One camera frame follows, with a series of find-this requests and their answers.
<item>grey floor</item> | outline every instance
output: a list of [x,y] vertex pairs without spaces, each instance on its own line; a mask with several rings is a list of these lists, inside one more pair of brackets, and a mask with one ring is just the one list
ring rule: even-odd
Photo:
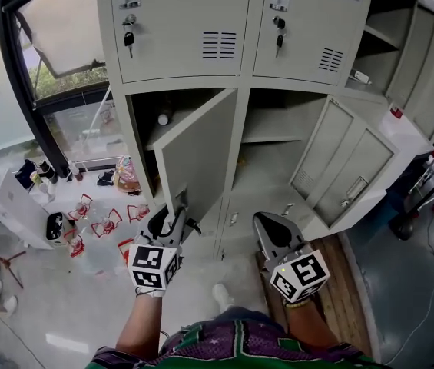
[[[409,241],[398,240],[388,229],[394,214],[383,202],[347,232],[373,307],[383,363],[394,358],[426,316],[434,288],[434,256],[427,245],[430,206],[415,220]],[[429,231],[434,247],[434,219]],[[390,366],[434,367],[434,298],[426,322]]]
[[[0,254],[16,252],[17,241],[0,225]],[[20,290],[3,272],[5,296],[17,294],[18,310],[0,315],[0,355],[21,369],[81,369],[96,349],[114,346],[134,302],[127,272],[94,277],[82,274],[61,250],[29,249],[14,262]],[[224,282],[236,304],[267,313],[259,274],[252,257],[208,261],[186,257],[164,297],[162,330],[218,314],[211,288]]]

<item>window frame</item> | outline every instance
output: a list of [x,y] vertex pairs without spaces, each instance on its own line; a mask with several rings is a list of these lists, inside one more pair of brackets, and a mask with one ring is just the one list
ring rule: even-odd
[[[66,178],[69,173],[68,159],[53,137],[45,116],[102,101],[108,90],[109,82],[103,81],[86,85],[35,100],[32,90],[34,87],[25,67],[22,48],[17,43],[19,29],[16,26],[16,13],[30,1],[32,0],[0,0],[0,50],[8,80],[32,134],[53,169],[57,171],[60,178]],[[93,170],[113,168],[121,156],[85,161],[84,163],[89,170],[91,168]]]

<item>shirt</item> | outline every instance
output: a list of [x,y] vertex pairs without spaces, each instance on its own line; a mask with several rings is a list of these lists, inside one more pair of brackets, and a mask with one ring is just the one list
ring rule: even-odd
[[170,337],[153,361],[100,348],[87,369],[249,368],[340,369],[384,367],[343,343],[327,351],[312,351],[275,327],[259,321],[199,323]]

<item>open locker door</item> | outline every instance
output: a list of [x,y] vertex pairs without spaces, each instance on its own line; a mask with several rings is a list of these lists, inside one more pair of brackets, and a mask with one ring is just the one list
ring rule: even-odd
[[169,213],[197,223],[224,191],[237,90],[225,89],[154,143]]

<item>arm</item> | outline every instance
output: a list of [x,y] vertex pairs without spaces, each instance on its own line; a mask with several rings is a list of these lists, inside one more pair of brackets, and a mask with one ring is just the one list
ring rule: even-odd
[[136,355],[144,361],[158,356],[162,322],[162,298],[139,295],[116,343],[116,350]]
[[287,308],[287,314],[289,333],[298,341],[324,350],[339,343],[313,301],[302,307]]

